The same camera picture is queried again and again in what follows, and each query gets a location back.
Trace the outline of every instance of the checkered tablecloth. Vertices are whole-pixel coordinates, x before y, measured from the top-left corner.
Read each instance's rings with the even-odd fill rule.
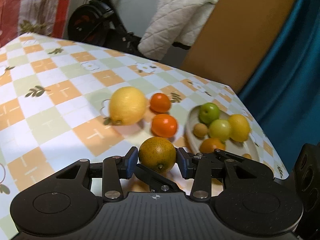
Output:
[[[246,115],[260,159],[276,177],[288,176],[272,144],[230,87],[111,49],[24,34],[0,49],[0,239],[17,232],[9,206],[20,191],[78,159],[102,162],[152,136],[154,114],[149,110],[143,122],[130,127],[103,124],[108,116],[105,100],[124,86],[139,88],[147,98],[162,92],[176,101],[170,109],[179,123],[176,147],[187,146],[184,125],[194,106],[213,102],[228,114]],[[176,166],[167,176],[190,192],[192,180],[183,180]],[[139,182],[123,185],[135,190]],[[92,191],[100,190],[93,183]]]

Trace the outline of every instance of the large yellow fruit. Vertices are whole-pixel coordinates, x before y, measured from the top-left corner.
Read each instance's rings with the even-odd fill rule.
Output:
[[[109,114],[114,125],[131,125],[139,122],[146,111],[147,99],[137,88],[123,87],[113,93]]]
[[[176,162],[176,155],[173,144],[162,137],[151,137],[139,148],[141,164],[158,173],[171,170]]]
[[[230,138],[237,142],[244,142],[251,132],[248,120],[242,114],[233,114],[229,117],[231,125]]]

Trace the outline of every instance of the plate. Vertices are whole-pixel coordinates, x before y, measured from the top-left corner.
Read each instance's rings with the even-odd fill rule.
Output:
[[[208,138],[208,135],[206,135],[204,137],[203,140],[199,139],[198,137],[193,135],[193,127],[195,124],[199,123],[199,111],[200,111],[200,106],[196,106],[194,107],[188,115],[188,119],[187,119],[187,123],[186,123],[186,136],[188,139],[188,143],[190,145],[190,150],[194,153],[197,154],[199,151],[199,147],[201,145],[201,143],[203,142],[203,140]],[[220,111],[220,119],[225,119],[228,120],[230,117],[230,115],[228,115],[227,113]],[[240,142],[235,142],[231,139],[226,141],[226,151],[242,156],[246,153],[251,155],[251,158],[254,161],[260,162],[260,158],[257,152],[257,148],[254,145],[254,142],[252,141],[252,139],[249,136],[249,139],[246,140],[243,143]]]

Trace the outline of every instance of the white quilted blanket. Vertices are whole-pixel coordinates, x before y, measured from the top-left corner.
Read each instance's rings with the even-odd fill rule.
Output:
[[[139,51],[161,60],[173,42],[192,46],[218,0],[160,0]]]

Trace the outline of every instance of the blue curtain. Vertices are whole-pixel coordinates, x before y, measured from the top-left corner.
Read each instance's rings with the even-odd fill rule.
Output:
[[[304,143],[320,142],[320,0],[296,0],[239,97],[288,171]]]

